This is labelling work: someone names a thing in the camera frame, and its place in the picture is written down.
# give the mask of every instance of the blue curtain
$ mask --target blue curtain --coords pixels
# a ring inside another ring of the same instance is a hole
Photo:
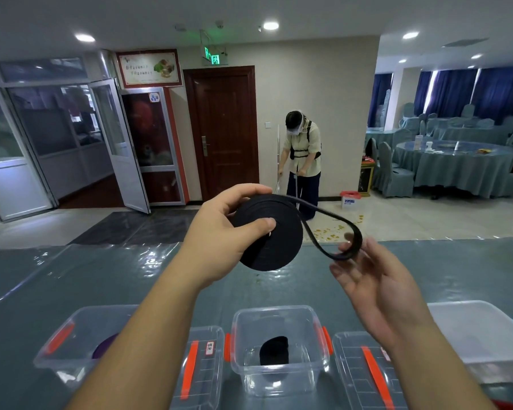
[[[513,115],[513,67],[482,69],[472,103],[475,115],[501,124]]]
[[[420,79],[418,79],[418,87],[416,88],[416,97],[414,98],[414,113],[416,116],[424,113],[427,89],[429,88],[432,73],[433,72],[430,71],[420,72]]]
[[[384,104],[386,91],[392,88],[392,74],[382,73],[374,75],[374,84],[372,86],[372,97],[370,98],[369,116],[367,118],[367,126],[374,127],[376,119],[376,110],[380,105]]]
[[[427,114],[437,113],[440,118],[460,116],[471,100],[476,69],[442,70],[437,75]]]

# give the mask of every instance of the ceiling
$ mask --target ceiling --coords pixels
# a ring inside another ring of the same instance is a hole
[[[271,19],[279,30],[259,33]],[[176,32],[176,23],[188,31]],[[0,0],[0,60],[197,45],[199,29],[216,44],[381,35],[379,73],[513,65],[513,0]],[[420,35],[403,40],[409,31]],[[490,40],[441,48],[472,38]],[[484,55],[472,61],[477,53]]]

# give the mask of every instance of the clear plastic box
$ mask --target clear plastic box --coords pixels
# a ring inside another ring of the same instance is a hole
[[[289,363],[260,365],[260,347],[279,336],[288,339]],[[319,373],[329,365],[329,349],[309,306],[242,309],[233,316],[230,362],[246,393],[290,395],[315,389]]]
[[[368,332],[339,332],[333,337],[334,356],[352,410],[386,409],[361,349],[363,346],[369,347],[382,370],[396,410],[408,409],[393,365],[374,338]]]
[[[428,304],[433,319],[481,384],[513,382],[513,320],[484,301]]]
[[[119,333],[138,305],[93,306],[77,310],[40,349],[34,359],[36,368],[49,368],[70,390],[77,389],[95,367],[92,358],[106,339]],[[187,359],[193,341],[198,341],[195,365],[187,395],[181,398]],[[224,332],[218,326],[190,329],[185,359],[171,409],[216,409],[220,399],[224,361]]]

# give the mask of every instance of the roll of black tape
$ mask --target roll of black tape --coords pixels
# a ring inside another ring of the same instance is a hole
[[[353,231],[351,247],[341,254],[332,254],[325,251],[315,239],[306,221],[300,217],[295,203],[303,204],[348,224]],[[315,247],[333,260],[351,259],[361,249],[363,243],[361,231],[351,221],[292,196],[276,194],[254,196],[238,208],[232,218],[232,224],[234,227],[239,227],[261,218],[275,219],[276,227],[271,234],[261,237],[249,246],[243,253],[241,262],[251,269],[263,272],[280,269],[295,258],[302,245],[302,225],[306,228]]]

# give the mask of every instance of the framed poster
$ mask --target framed poster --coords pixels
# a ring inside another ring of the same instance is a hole
[[[123,87],[182,86],[177,49],[116,52]]]

